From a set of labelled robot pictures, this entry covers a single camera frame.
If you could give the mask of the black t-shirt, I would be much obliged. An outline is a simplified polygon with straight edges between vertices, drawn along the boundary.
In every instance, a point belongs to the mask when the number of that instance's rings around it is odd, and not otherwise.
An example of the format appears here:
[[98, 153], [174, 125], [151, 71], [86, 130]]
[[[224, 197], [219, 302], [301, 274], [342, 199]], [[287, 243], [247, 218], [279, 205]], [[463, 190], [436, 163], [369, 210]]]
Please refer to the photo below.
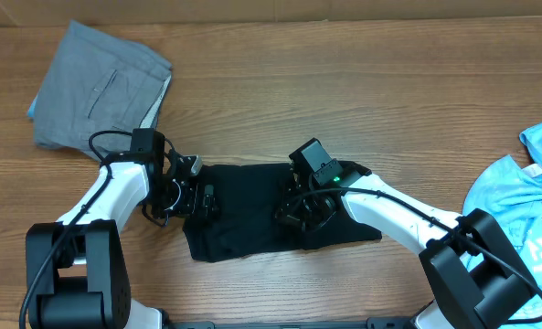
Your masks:
[[214, 187], [218, 212], [207, 215], [197, 208], [185, 221], [183, 231], [193, 260], [212, 263], [251, 254], [382, 239], [380, 231], [355, 222], [344, 211], [309, 233], [279, 223], [274, 213], [281, 203], [282, 186], [290, 179], [288, 164], [203, 167], [198, 187]]

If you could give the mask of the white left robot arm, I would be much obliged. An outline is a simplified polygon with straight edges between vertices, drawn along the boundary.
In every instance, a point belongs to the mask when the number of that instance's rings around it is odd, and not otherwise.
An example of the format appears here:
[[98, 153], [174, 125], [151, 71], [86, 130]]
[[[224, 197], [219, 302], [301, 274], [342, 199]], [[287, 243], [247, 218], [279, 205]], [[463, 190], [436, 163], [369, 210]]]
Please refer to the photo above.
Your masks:
[[28, 230], [19, 327], [172, 327], [166, 311], [132, 297], [120, 233], [136, 208], [159, 228], [211, 214], [213, 189], [197, 183], [199, 156], [179, 154], [153, 128], [127, 135], [128, 150], [98, 156], [99, 176], [74, 208]]

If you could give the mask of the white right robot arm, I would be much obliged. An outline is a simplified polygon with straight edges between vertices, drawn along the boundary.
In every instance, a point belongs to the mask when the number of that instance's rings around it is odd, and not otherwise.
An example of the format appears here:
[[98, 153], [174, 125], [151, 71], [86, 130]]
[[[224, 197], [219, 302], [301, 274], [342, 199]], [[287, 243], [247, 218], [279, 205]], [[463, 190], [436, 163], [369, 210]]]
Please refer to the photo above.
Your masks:
[[311, 233], [342, 215], [389, 236], [420, 259], [432, 302], [388, 328], [498, 328], [538, 294], [537, 283], [497, 221], [428, 206], [356, 163], [331, 157], [313, 138], [290, 154], [293, 183], [276, 218]]

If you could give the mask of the grey folded trousers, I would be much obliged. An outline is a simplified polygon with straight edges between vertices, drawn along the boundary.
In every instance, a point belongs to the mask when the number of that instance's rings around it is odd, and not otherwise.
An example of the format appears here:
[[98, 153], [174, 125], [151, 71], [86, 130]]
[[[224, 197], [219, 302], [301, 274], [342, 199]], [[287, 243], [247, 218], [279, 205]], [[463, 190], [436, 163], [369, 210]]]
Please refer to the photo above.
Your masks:
[[33, 140], [90, 157], [99, 131], [154, 128], [173, 66], [149, 47], [71, 21], [37, 92]]

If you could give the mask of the light blue cloth under trousers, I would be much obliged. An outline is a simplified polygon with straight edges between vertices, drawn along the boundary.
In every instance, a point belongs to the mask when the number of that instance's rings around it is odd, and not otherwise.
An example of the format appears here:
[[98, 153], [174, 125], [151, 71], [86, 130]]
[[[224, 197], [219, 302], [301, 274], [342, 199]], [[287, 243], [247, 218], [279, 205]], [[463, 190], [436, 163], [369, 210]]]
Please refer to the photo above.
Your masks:
[[27, 118], [29, 120], [33, 120], [34, 119], [34, 112], [35, 112], [35, 108], [36, 108], [36, 105], [37, 105], [37, 96], [34, 98], [34, 100], [32, 100], [31, 104], [29, 105], [29, 108], [27, 110]]

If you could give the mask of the light blue t-shirt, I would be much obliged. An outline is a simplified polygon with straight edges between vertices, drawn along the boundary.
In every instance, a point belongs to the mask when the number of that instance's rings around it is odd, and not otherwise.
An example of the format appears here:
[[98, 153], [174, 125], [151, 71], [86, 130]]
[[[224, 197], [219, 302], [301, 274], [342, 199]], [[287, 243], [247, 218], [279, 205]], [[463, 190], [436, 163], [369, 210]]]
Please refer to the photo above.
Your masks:
[[[491, 214], [542, 290], [542, 123], [519, 134], [533, 164], [524, 168], [506, 155], [475, 180], [462, 207]], [[542, 322], [531, 324], [542, 328]]]

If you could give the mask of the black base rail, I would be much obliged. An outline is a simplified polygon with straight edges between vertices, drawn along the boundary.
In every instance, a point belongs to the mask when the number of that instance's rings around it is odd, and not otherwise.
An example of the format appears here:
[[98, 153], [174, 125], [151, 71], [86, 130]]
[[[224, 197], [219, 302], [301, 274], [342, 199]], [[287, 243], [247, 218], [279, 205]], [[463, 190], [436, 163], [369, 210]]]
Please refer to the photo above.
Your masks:
[[416, 329], [410, 317], [370, 317], [364, 321], [283, 322], [215, 324], [205, 322], [167, 323], [165, 329]]

